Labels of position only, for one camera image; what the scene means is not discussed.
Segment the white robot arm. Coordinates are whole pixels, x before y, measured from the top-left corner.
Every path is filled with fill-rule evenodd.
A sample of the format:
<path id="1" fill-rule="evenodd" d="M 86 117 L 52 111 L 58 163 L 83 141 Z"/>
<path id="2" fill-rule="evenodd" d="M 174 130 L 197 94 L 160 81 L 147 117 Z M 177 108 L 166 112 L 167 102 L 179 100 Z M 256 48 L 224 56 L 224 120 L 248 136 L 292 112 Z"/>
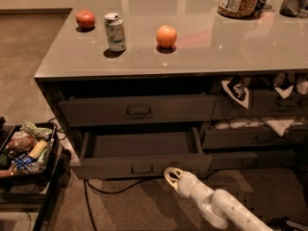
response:
<path id="1" fill-rule="evenodd" d="M 164 176 L 182 197 L 195 203 L 201 216 L 216 229 L 225 230 L 228 221 L 232 221 L 241 231 L 273 231 L 231 193 L 222 189 L 212 190 L 194 174 L 168 167 Z"/>

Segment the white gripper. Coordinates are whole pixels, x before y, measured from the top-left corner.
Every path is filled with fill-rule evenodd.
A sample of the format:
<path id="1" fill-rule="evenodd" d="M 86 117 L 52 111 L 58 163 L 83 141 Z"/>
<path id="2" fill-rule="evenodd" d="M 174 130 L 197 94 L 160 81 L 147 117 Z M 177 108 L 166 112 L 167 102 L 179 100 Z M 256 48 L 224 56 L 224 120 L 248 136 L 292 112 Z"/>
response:
<path id="1" fill-rule="evenodd" d="M 213 194 L 213 190 L 203 184 L 194 174 L 177 167 L 168 167 L 164 171 L 167 182 L 187 199 L 201 202 Z"/>

